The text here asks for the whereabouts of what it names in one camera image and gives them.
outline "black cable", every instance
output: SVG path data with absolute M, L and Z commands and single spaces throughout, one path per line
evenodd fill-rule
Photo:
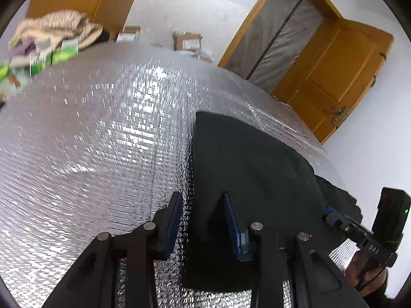
M 377 278 L 379 277 L 379 275 L 386 269 L 387 263 L 388 263 L 388 262 L 386 262 L 386 263 L 383 265 L 383 268 L 381 269 L 381 271 L 379 271 L 379 273 L 378 273 L 374 278 L 372 278 L 371 280 L 367 281 L 365 284 L 357 285 L 357 286 L 356 286 L 356 290 L 359 291 L 359 292 L 362 291 L 367 285 L 371 284 L 375 279 L 377 279 Z

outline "white wall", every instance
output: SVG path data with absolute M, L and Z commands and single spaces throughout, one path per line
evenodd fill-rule
M 3 32 L 0 38 L 0 62 L 4 60 L 9 60 L 9 40 L 14 35 L 18 24 L 25 19 L 25 14 L 27 12 L 28 6 L 31 0 L 26 0 L 17 11 L 17 13 L 13 16 L 12 20 L 10 21 L 9 25 Z
M 369 228 L 384 186 L 411 194 L 411 42 L 382 0 L 331 0 L 345 18 L 391 33 L 394 44 L 375 86 L 325 143 L 348 191 L 358 199 Z M 394 297 L 411 271 L 411 219 L 390 271 Z
M 199 32 L 202 49 L 218 64 L 257 0 L 134 0 L 126 24 L 139 40 L 173 47 L 173 30 Z

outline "black fabric cover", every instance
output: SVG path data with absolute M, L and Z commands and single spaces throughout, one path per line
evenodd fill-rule
M 361 222 L 356 200 L 314 174 L 294 149 L 235 118 L 197 112 L 193 138 L 194 196 L 183 268 L 186 287 L 233 292 L 250 289 L 254 262 L 233 254 L 225 216 L 218 207 L 223 192 L 237 217 L 271 226 L 292 251 L 295 236 L 316 237 L 327 254 L 344 241 L 322 221 L 333 207 Z
M 106 43 L 109 40 L 110 40 L 110 33 L 107 30 L 103 29 L 103 31 L 101 32 L 101 35 L 89 47 L 92 47 L 93 45 L 100 44 L 100 43 Z

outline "door frame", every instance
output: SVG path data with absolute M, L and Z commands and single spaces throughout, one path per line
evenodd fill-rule
M 322 12 L 325 18 L 329 19 L 336 19 L 336 18 L 343 18 L 336 6 L 332 4 L 330 0 L 310 0 L 311 3 Z M 241 39 L 246 34 L 248 29 L 252 26 L 255 18 L 260 13 L 263 6 L 266 4 L 267 0 L 258 0 L 254 7 L 251 9 L 247 17 L 245 18 L 244 22 L 238 29 L 237 33 L 235 34 L 233 40 L 230 42 L 229 46 L 227 47 L 223 57 L 221 58 L 220 62 L 218 63 L 219 67 L 226 68 L 228 62 L 231 59 L 234 51 L 236 50 L 238 44 L 240 44 Z

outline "metal bolt head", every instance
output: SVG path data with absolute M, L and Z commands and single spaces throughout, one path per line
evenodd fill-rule
M 305 233 L 305 232 L 299 233 L 299 234 L 297 235 L 297 237 L 298 237 L 299 240 L 303 240 L 303 241 L 307 241 L 307 240 L 310 239 L 310 236 L 309 236 L 307 233 Z
M 254 230 L 262 230 L 263 224 L 261 222 L 253 222 L 251 228 Z
M 98 240 L 106 240 L 106 239 L 108 239 L 109 236 L 110 236 L 110 234 L 108 232 L 102 232 L 102 233 L 99 233 L 97 235 L 97 239 Z
M 153 229 L 155 228 L 155 226 L 156 226 L 156 224 L 155 224 L 154 222 L 149 221 L 149 222 L 146 222 L 146 223 L 143 225 L 143 228 L 144 228 L 145 230 L 153 230 Z

